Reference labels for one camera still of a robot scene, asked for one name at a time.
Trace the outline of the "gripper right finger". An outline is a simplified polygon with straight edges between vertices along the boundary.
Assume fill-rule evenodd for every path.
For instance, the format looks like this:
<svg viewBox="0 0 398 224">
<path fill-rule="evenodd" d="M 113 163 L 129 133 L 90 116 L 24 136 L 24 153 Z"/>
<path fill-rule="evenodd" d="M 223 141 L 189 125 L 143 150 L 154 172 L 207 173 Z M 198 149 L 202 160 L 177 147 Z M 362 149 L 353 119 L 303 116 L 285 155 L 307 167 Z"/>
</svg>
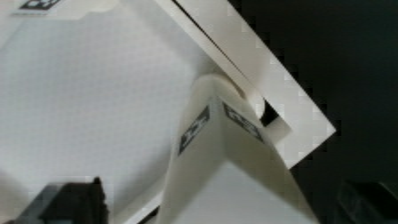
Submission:
<svg viewBox="0 0 398 224">
<path fill-rule="evenodd" d="M 340 183 L 335 224 L 398 224 L 398 183 Z"/>
</svg>

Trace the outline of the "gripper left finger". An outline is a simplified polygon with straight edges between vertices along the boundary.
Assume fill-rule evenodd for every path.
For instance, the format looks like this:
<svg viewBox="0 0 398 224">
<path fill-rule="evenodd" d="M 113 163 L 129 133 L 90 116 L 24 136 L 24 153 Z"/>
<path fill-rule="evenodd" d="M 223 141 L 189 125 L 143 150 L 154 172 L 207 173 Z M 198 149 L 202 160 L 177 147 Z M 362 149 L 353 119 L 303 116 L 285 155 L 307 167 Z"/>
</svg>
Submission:
<svg viewBox="0 0 398 224">
<path fill-rule="evenodd" d="M 108 224 L 101 179 L 47 184 L 14 224 Z"/>
</svg>

